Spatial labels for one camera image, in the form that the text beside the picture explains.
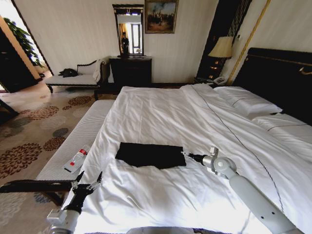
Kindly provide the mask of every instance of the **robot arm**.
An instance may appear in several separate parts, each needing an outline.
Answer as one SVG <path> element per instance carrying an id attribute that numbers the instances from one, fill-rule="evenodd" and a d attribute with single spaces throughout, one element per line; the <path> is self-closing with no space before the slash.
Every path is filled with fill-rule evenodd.
<path id="1" fill-rule="evenodd" d="M 74 197 L 64 210 L 52 210 L 47 216 L 48 222 L 52 224 L 51 234 L 72 234 L 77 225 L 77 219 L 81 214 L 81 208 L 87 195 L 93 193 L 101 183 L 102 172 L 96 182 L 92 184 L 78 184 L 83 173 L 80 173 L 75 181 L 72 182 Z"/>
<path id="2" fill-rule="evenodd" d="M 236 172 L 236 165 L 231 159 L 217 157 L 217 153 L 217 148 L 211 147 L 209 156 L 192 154 L 188 156 L 210 168 L 217 175 L 229 179 L 232 189 L 273 234 L 302 233 L 254 184 Z"/>

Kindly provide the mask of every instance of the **chaise lounge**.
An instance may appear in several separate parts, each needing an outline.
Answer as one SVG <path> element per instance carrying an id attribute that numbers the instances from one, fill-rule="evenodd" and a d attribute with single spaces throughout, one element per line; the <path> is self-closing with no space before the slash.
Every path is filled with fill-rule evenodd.
<path id="1" fill-rule="evenodd" d="M 108 82 L 108 77 L 110 75 L 110 64 L 108 59 L 102 59 L 100 63 L 100 78 L 96 82 L 93 77 L 93 73 L 97 68 L 97 61 L 93 61 L 89 64 L 78 64 L 76 77 L 62 77 L 59 75 L 51 76 L 44 80 L 50 92 L 53 93 L 52 86 L 70 86 L 70 87 L 94 87 L 98 88 L 101 85 Z"/>

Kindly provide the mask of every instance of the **window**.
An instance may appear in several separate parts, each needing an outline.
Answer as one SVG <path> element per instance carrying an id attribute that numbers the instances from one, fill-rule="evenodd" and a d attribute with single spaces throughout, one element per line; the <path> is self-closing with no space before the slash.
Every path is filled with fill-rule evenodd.
<path id="1" fill-rule="evenodd" d="M 131 24 L 132 53 L 141 53 L 141 25 Z"/>

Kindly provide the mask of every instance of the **lamp shade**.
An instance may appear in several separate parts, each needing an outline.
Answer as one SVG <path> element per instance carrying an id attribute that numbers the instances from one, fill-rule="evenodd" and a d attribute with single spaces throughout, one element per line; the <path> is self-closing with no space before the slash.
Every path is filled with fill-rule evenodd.
<path id="1" fill-rule="evenodd" d="M 216 45 L 208 56 L 230 58 L 232 56 L 232 41 L 233 37 L 219 37 Z"/>

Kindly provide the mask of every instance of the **curtain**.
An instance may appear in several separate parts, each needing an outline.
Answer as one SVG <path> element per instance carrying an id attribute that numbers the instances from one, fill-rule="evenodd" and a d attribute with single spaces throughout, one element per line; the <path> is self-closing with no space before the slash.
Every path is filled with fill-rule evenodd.
<path id="1" fill-rule="evenodd" d="M 122 44 L 121 44 L 121 39 L 122 39 L 122 33 L 125 32 L 126 33 L 126 38 L 129 39 L 128 37 L 128 31 L 127 31 L 127 28 L 126 28 L 126 24 L 125 23 L 120 23 L 119 24 L 119 38 L 120 38 L 120 48 L 122 50 Z"/>

